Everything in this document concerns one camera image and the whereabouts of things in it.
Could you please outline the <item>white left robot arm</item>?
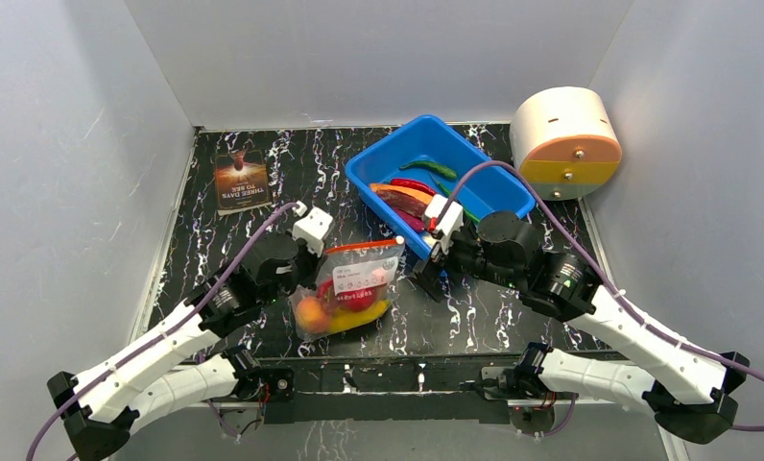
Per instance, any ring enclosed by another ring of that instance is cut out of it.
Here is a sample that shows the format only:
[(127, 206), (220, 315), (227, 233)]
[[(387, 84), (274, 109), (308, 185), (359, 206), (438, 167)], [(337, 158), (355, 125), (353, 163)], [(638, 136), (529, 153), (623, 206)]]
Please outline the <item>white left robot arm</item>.
[(64, 409), (60, 417), (77, 458), (104, 460), (145, 425), (193, 403), (256, 396), (260, 366), (242, 347), (175, 368), (311, 283), (323, 249), (321, 238), (298, 231), (265, 233), (240, 262), (214, 273), (124, 350), (78, 374), (52, 376), (47, 387)]

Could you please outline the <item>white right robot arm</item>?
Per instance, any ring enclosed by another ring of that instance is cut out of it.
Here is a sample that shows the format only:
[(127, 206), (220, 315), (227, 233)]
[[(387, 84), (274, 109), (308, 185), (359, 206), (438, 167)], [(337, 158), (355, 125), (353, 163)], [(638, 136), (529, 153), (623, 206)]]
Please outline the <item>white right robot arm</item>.
[(431, 298), (442, 293), (441, 276), (511, 288), (536, 313), (597, 337), (624, 357), (620, 364), (586, 359), (534, 342), (515, 366), (485, 368), (465, 383), (467, 390), (491, 400), (551, 393), (607, 400), (650, 415), (671, 434), (700, 445), (733, 427), (738, 404), (731, 394), (744, 382), (744, 356), (727, 352), (710, 360), (692, 353), (685, 341), (656, 337), (653, 320), (632, 316), (585, 260), (544, 250), (536, 230), (511, 212), (494, 212), (478, 224), (435, 211), (422, 220), (430, 253), (413, 277)]

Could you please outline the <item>clear zip bag orange seal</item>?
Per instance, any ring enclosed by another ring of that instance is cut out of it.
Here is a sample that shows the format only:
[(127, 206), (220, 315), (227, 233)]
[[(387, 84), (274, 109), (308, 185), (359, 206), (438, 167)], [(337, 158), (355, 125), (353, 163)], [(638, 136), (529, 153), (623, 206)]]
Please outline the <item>clear zip bag orange seal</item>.
[(387, 240), (350, 244), (327, 250), (318, 266), (313, 285), (298, 287), (290, 297), (298, 337), (304, 342), (313, 342), (330, 336), (325, 332), (320, 334), (302, 332), (297, 325), (294, 313), (297, 303), (305, 297), (316, 297), (318, 286), (328, 279), (333, 279), (335, 293), (333, 308), (326, 310), (330, 314), (330, 320), (333, 313), (339, 309), (336, 296), (346, 291), (379, 286), (377, 301), (388, 300), (390, 308), (396, 298), (394, 288), (396, 275), (405, 249), (405, 239), (396, 236)]

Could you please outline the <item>yellow banana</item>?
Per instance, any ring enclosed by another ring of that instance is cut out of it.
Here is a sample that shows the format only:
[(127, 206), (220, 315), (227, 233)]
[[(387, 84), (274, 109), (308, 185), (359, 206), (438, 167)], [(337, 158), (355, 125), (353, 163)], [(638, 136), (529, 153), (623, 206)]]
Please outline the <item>yellow banana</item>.
[(333, 313), (325, 333), (327, 335), (340, 333), (374, 322), (387, 312), (389, 306), (388, 300), (381, 300), (361, 312), (337, 309)]

